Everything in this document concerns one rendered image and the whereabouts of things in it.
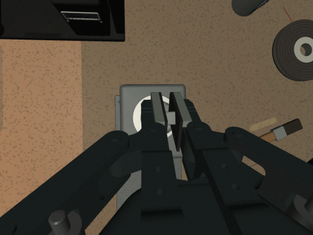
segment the orange speckled surface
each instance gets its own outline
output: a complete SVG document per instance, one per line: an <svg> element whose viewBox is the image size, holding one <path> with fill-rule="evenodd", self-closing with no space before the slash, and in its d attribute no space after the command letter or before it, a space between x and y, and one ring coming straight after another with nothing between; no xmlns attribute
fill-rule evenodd
<svg viewBox="0 0 313 235"><path fill-rule="evenodd" d="M299 118L303 130L272 144L307 162L313 81L285 78L272 58L276 34L291 23L283 7L293 21L313 20L309 0L269 1L248 17L228 0L133 0L125 1L125 42L0 40L0 216L115 129L123 84L184 84L218 132L275 117L252 132L261 136ZM86 234L99 234L115 212L116 196Z"/></svg>

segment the brush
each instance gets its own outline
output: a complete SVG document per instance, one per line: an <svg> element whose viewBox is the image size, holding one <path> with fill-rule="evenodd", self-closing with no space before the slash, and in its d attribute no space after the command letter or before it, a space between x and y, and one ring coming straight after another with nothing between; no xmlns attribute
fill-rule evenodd
<svg viewBox="0 0 313 235"><path fill-rule="evenodd" d="M303 129L303 127L301 125L300 119L297 118L282 126L278 126L272 129L267 134L260 136L260 138L267 142L278 141L287 137L288 135L300 131L301 129Z"/></svg>

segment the spool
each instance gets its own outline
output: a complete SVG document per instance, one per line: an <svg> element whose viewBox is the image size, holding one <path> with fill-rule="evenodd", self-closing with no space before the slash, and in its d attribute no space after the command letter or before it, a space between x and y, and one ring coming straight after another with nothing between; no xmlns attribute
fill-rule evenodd
<svg viewBox="0 0 313 235"><path fill-rule="evenodd" d="M286 78L312 80L313 21L298 20L284 27L275 37L272 56L276 67Z"/></svg>

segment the robotic arm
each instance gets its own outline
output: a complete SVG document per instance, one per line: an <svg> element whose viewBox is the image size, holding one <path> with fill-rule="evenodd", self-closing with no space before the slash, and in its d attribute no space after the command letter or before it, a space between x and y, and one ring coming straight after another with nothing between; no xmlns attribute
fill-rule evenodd
<svg viewBox="0 0 313 235"><path fill-rule="evenodd" d="M244 129L212 131L180 93L170 94L171 114L161 93L151 98L141 104L138 133L107 133L4 214L0 234L84 235L139 170L141 189L99 235L313 234L312 165ZM169 123L188 181L176 179ZM243 155L266 176L242 163Z"/></svg>

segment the white circle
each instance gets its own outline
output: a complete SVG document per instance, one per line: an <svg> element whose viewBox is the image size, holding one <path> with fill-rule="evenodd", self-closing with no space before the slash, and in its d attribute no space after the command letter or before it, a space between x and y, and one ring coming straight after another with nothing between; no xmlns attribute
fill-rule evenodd
<svg viewBox="0 0 313 235"><path fill-rule="evenodd" d="M311 53L308 56L305 56L300 51L301 46L305 43L309 44L313 49L313 39L309 37L302 37L296 41L296 43L294 44L293 50L298 60L300 60L303 63L309 63L313 61L313 53Z"/></svg>
<svg viewBox="0 0 313 235"><path fill-rule="evenodd" d="M144 100L149 100L149 99L151 99L151 95L143 98L141 101L139 101L139 103L135 107L135 110L133 113L133 123L137 132L141 130L141 103ZM168 98L162 96L162 99L163 99L163 102L169 104L170 100ZM171 134L172 134L172 131L167 133L167 137L170 137Z"/></svg>

